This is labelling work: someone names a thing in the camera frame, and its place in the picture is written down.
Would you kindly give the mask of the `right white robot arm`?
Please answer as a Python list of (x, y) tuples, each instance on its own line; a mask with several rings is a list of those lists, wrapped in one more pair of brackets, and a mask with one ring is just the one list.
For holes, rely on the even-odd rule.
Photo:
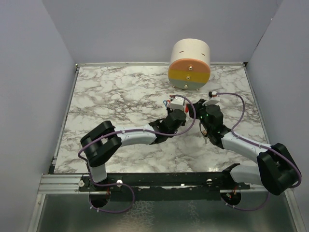
[(225, 188), (233, 189), (239, 182), (246, 182), (264, 186), (271, 194), (280, 195), (300, 183), (300, 170), (285, 145), (264, 144), (241, 137), (224, 125), (220, 106), (210, 101), (200, 99), (193, 105), (188, 104), (186, 112), (199, 120), (206, 131), (204, 136), (212, 145), (238, 153), (257, 164), (256, 167), (236, 165), (231, 168), (222, 176)]

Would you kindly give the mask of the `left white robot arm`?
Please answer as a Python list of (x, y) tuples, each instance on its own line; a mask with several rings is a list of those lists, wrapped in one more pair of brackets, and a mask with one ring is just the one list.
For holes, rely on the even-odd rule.
[(107, 172), (105, 163), (121, 147), (128, 145), (154, 145), (165, 142), (177, 133), (186, 123), (186, 114), (176, 109), (164, 119), (158, 119), (145, 126), (134, 128), (116, 127), (109, 120), (102, 122), (80, 143), (86, 155), (89, 172), (92, 175), (90, 185), (100, 191), (106, 187)]

